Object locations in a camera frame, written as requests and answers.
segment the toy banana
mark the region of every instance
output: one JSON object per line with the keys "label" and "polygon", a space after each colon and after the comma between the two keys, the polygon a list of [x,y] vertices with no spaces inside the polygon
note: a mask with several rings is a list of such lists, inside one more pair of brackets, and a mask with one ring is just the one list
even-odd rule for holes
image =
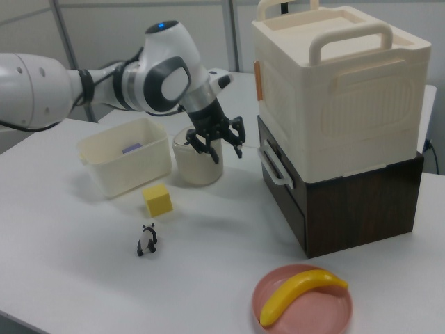
{"label": "toy banana", "polygon": [[292,276],[264,304],[259,316],[259,323],[263,327],[272,325],[301,294],[310,289],[327,285],[338,285],[345,289],[348,288],[347,282],[322,269],[303,271]]}

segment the toy panda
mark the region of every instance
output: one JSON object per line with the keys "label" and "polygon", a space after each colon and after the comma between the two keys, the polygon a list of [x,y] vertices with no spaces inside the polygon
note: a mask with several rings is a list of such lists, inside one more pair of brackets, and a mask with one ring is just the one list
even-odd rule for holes
{"label": "toy panda", "polygon": [[151,253],[156,252],[156,247],[154,247],[154,245],[156,242],[158,242],[158,239],[156,238],[156,232],[154,231],[153,227],[154,224],[152,224],[151,227],[142,227],[142,235],[140,236],[138,242],[138,256],[144,255],[144,252],[147,249],[149,249]]}

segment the box handle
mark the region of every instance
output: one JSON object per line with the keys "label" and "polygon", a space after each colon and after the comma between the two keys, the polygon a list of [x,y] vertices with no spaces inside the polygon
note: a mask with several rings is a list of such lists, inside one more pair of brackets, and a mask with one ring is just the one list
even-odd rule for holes
{"label": "box handle", "polygon": [[332,42],[349,40],[351,38],[364,37],[368,35],[382,34],[380,48],[388,50],[392,47],[392,29],[383,21],[373,23],[358,23],[344,29],[336,29],[322,33],[312,40],[309,48],[309,64],[316,66],[321,62],[321,48]]}
{"label": "box handle", "polygon": [[[257,21],[264,21],[266,19],[266,9],[274,6],[279,5],[281,3],[290,2],[289,0],[261,0],[258,3],[257,7]],[[318,10],[319,7],[318,0],[311,0],[311,10]]]}
{"label": "box handle", "polygon": [[[283,175],[282,179],[275,176],[275,173],[272,171],[272,166],[269,164],[269,160],[267,159],[266,153],[272,161],[273,166],[278,169],[281,175]],[[288,184],[289,188],[293,189],[293,180],[267,141],[264,141],[264,144],[258,148],[258,155],[273,183],[278,186],[285,186]]]}

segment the table surface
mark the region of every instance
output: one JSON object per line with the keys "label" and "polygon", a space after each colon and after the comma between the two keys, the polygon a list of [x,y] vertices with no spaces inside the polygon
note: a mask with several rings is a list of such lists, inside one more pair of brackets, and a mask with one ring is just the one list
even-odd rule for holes
{"label": "table surface", "polygon": [[[224,174],[201,188],[172,160],[149,185],[165,183],[174,210],[150,219],[147,185],[107,200],[77,159],[76,143],[106,128],[65,120],[0,155],[0,314],[49,333],[258,333],[255,285],[306,263],[349,282],[348,333],[443,331],[445,178],[422,175],[413,233],[308,260],[256,149],[238,159],[223,145]],[[151,222],[158,250],[138,257]]]}

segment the dark wooden cabinet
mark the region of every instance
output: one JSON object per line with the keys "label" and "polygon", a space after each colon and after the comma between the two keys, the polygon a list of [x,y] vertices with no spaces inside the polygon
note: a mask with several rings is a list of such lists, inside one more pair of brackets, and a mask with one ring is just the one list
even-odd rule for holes
{"label": "dark wooden cabinet", "polygon": [[295,184],[294,189],[276,185],[263,167],[264,180],[307,257],[412,231],[422,155],[386,168],[308,184],[260,117],[258,124],[260,143],[268,141]]}

